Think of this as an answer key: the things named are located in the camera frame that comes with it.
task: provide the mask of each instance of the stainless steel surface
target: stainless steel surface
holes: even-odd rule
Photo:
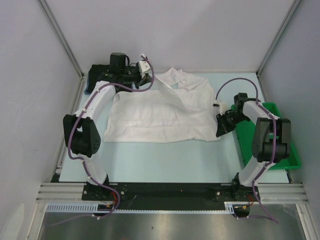
[[[72,213],[46,213],[40,240],[303,240],[306,239],[295,205],[270,205],[277,225],[265,219],[236,220],[226,214],[113,214],[96,220]],[[251,214],[263,214],[253,206]]]
[[[77,72],[77,74],[79,75],[79,77],[82,78],[82,71],[81,71],[81,68],[71,50],[71,48],[69,47],[68,43],[67,43],[67,40],[63,34],[63,32],[61,31],[58,23],[57,23],[57,20],[55,18],[55,16],[53,15],[48,3],[46,0],[37,0],[44,15],[46,16],[46,18],[48,19],[48,22],[49,24],[51,25],[52,27],[52,30],[54,31],[54,33],[56,34],[57,38],[59,39],[65,53],[67,54],[67,56],[69,57],[75,71]]]
[[[266,93],[262,87],[262,84],[261,84],[261,80],[260,80],[260,77],[258,76],[258,74],[256,75],[256,78],[258,79],[258,83],[259,83],[259,87],[261,89],[261,93],[262,93],[262,97],[263,97],[263,101],[267,102],[267,97],[266,97]]]
[[[278,45],[279,40],[281,39],[282,35],[284,34],[287,26],[289,25],[292,17],[294,16],[295,12],[297,11],[298,7],[300,6],[300,3],[303,0],[295,0],[292,5],[291,8],[289,9],[288,13],[286,14],[277,34],[274,37],[274,40],[272,41],[272,44],[270,45],[268,51],[266,52],[262,63],[260,64],[258,70],[257,70],[257,77],[259,78],[262,71],[264,70],[265,66],[267,65],[270,57],[272,56],[272,53],[274,52],[274,50],[276,49],[276,46]]]
[[[36,201],[38,203],[79,203],[84,183],[42,183]],[[261,183],[258,185],[261,201],[268,204],[308,204],[301,183]]]

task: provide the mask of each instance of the metal frame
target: metal frame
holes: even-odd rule
[[[59,42],[61,43],[65,53],[67,54],[67,56],[69,57],[76,73],[79,75],[79,77],[82,78],[83,73],[81,71],[81,68],[77,62],[77,59],[75,58],[75,55],[73,54],[63,32],[61,31],[61,28],[59,27],[59,24],[54,16],[54,14],[52,13],[48,3],[46,0],[37,0],[37,2],[39,3],[43,14],[45,15],[45,17],[47,18],[50,26],[52,27],[52,30],[54,31],[55,35],[57,36]]]
[[[37,203],[101,203],[82,201],[85,183],[43,183],[36,198]],[[264,204],[308,204],[302,183],[261,183],[258,185],[261,202]],[[248,202],[226,202],[228,204],[247,204]]]
[[[296,208],[300,217],[303,231],[307,240],[317,240],[320,238],[319,231],[314,225],[315,220],[309,204],[297,204]]]
[[[40,235],[42,223],[44,221],[46,208],[47,208],[47,203],[42,202],[42,203],[36,204],[36,208],[34,210],[34,215],[33,215],[33,219],[32,219],[32,225],[31,225],[29,233],[26,237],[27,240],[37,240],[38,239],[38,237]]]
[[[294,0],[294,2],[292,3],[289,11],[287,12],[278,32],[276,33],[269,49],[267,50],[266,54],[263,57],[262,63],[260,64],[258,70],[256,71],[256,75],[259,78],[262,71],[264,70],[265,66],[267,65],[269,59],[271,58],[273,52],[275,51],[278,43],[280,42],[283,34],[285,33],[289,23],[291,22],[291,20],[293,19],[294,14],[297,12],[297,9],[299,8],[299,6],[301,5],[301,3],[303,2],[303,0]]]

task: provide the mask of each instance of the white connector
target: white connector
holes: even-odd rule
[[[140,57],[146,58],[146,55],[141,54]],[[139,65],[139,70],[140,70],[141,77],[143,78],[145,76],[145,74],[151,70],[151,67],[144,60],[139,61],[138,65]]]
[[[214,100],[213,105],[215,105],[216,107],[219,107],[220,115],[225,114],[225,112],[228,110],[227,104],[224,101]]]

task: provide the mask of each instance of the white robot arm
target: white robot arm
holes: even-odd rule
[[[121,78],[119,77],[109,77],[109,79],[114,79],[115,82],[97,81],[94,90],[85,104],[80,107],[74,115],[67,114],[63,118],[65,144],[69,148],[69,151],[71,150],[76,154],[76,156],[72,156],[71,159],[85,161],[91,177],[99,184],[105,182],[107,174],[101,167],[100,160],[96,155],[100,148],[101,138],[95,123],[103,108],[117,93],[116,87],[121,87],[131,92],[144,92],[151,88],[155,79],[154,71],[147,57],[144,54],[142,54],[141,57],[142,60],[137,63],[140,72],[138,79],[128,76],[123,77],[123,82],[121,82]],[[125,86],[130,83],[133,84],[136,81],[141,83],[144,80],[148,80],[150,70],[152,72],[152,81],[146,89],[133,89]],[[96,185],[91,178],[88,179],[88,182]]]
[[[236,95],[234,104],[235,110],[216,116],[218,122],[216,136],[220,137],[233,131],[236,124],[241,121],[251,120],[255,124],[251,146],[252,157],[233,180],[236,188],[249,188],[253,183],[254,186],[257,185],[259,178],[267,169],[289,157],[291,123],[286,118],[279,118],[270,113],[256,99],[248,98],[246,93]]]

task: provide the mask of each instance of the metal floor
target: metal floor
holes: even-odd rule
[[[39,240],[304,240],[296,205],[269,205],[279,225],[265,219],[236,220],[230,214],[114,213],[106,219],[46,213]],[[251,215],[263,215],[259,205]]]

